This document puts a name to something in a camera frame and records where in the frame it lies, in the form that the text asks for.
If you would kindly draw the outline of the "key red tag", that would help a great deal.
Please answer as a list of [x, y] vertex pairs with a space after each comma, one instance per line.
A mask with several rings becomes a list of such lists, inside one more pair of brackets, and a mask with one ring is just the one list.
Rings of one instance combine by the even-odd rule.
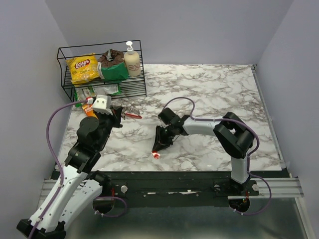
[[155, 160], [160, 159], [160, 154], [159, 154], [157, 151], [153, 151], [153, 152], [152, 152], [152, 155], [153, 155], [153, 157], [154, 157]]

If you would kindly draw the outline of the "metal key organizer red handle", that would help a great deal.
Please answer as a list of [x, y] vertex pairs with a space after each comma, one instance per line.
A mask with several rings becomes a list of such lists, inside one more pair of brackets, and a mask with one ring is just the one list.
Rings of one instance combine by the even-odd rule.
[[111, 109], [115, 112], [121, 110], [122, 119], [142, 119], [141, 113], [134, 107], [127, 106], [111, 106]]

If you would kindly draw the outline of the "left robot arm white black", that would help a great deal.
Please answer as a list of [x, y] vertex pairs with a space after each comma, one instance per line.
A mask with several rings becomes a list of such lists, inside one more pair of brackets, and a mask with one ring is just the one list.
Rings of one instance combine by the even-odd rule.
[[122, 110], [111, 108], [106, 114], [96, 113], [80, 121], [77, 141], [68, 152], [59, 179], [37, 211], [16, 226], [25, 237], [65, 238], [68, 226], [80, 212], [96, 197], [110, 193], [109, 177], [91, 170], [101, 157], [112, 128], [122, 127]]

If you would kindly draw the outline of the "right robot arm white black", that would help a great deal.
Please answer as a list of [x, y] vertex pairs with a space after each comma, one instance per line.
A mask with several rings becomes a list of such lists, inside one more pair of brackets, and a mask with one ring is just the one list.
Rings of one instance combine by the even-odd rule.
[[173, 139], [180, 135], [215, 136], [231, 157], [230, 191], [235, 195], [241, 195], [247, 190], [246, 182], [250, 178], [248, 151], [257, 137], [234, 113], [228, 112], [220, 119], [195, 119], [190, 115], [179, 117], [170, 108], [165, 108], [158, 118], [165, 126], [156, 126], [153, 154], [156, 155], [173, 145]]

